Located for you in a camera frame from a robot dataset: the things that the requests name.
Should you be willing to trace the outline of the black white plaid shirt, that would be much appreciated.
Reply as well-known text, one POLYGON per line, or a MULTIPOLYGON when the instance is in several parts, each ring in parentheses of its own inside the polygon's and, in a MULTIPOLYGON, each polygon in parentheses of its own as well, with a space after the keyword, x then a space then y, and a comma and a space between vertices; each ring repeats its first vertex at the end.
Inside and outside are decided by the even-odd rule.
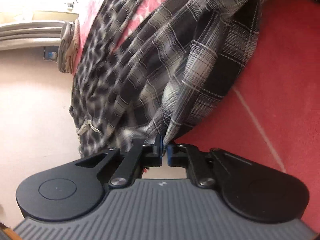
POLYGON ((104 0, 87 36, 69 109, 82 157, 199 124, 253 55, 267 0, 165 0, 123 38, 143 1, 104 0))

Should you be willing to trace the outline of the folded beige grey clothes stack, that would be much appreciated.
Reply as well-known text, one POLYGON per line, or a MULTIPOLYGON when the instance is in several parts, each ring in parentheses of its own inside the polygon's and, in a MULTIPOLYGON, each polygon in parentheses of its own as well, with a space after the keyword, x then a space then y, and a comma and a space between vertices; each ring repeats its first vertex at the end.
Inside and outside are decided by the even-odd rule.
POLYGON ((57 53, 58 69, 62 73, 72 74, 75 67, 75 58, 80 47, 80 23, 65 22, 60 35, 60 45, 57 53))

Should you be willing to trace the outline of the red floral bed blanket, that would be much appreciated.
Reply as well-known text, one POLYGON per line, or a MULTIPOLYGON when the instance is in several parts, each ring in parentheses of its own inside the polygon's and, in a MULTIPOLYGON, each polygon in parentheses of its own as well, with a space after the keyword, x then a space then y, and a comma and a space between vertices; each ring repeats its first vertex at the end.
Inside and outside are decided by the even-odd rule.
MULTIPOLYGON (((144 0, 123 38, 164 1, 144 0)), ((319 163, 319 1, 267 0, 245 68, 209 115, 176 139, 306 176, 319 163)))

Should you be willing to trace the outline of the water dispenser with blue bottle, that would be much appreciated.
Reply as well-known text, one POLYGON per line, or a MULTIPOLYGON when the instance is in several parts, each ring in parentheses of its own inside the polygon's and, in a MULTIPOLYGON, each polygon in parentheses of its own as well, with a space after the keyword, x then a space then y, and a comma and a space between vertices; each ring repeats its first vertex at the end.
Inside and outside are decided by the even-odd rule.
POLYGON ((43 59, 57 62, 58 49, 58 46, 45 46, 43 48, 43 59))

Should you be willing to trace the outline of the grey brown curtain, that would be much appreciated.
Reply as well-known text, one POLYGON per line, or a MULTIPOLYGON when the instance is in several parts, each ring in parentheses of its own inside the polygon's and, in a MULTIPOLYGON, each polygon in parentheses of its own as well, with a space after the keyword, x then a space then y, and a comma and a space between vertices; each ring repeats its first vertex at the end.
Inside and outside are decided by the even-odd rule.
POLYGON ((1 51, 59 46, 65 21, 30 21, 1 24, 1 51))

